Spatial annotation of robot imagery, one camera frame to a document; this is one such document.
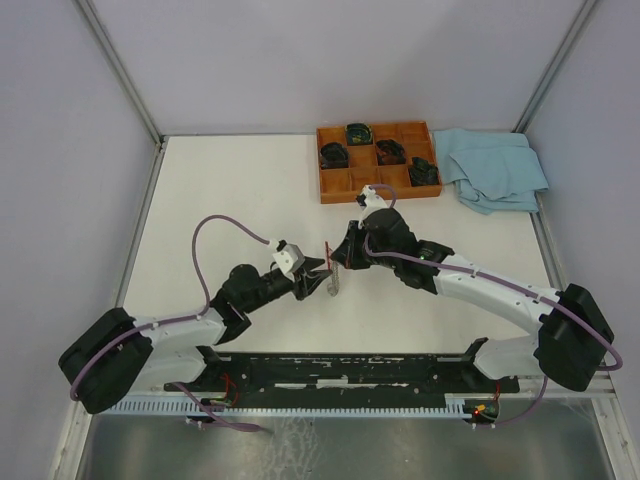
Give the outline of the metal key organizer red handle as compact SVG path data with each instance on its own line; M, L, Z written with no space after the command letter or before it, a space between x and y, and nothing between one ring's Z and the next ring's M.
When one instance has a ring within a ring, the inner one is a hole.
M325 260L327 268L330 270L330 277L327 285L327 292L331 297L336 297L340 291L339 265L331 259L333 250L327 241L324 242Z

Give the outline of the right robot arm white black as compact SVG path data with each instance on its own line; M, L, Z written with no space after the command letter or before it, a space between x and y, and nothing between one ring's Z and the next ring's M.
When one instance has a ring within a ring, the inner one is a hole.
M350 221L331 258L350 270L388 268L410 288L467 302L523 330L517 338L472 344L471 359L458 368L460 382L472 391L504 377L543 374L583 392L603 370L614 340L586 288L539 288L482 269L448 246L418 239L392 208Z

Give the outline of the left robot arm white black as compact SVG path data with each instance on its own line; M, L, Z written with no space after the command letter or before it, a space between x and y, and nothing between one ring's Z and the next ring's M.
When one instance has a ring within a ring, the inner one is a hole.
M98 414L129 393L172 382L212 389L221 378L212 349L244 333L250 313L287 294L309 297L330 276L323 264L307 257L291 275L277 266L261 274L238 265L204 313L157 319L133 317L122 307L108 310L59 358L71 399Z

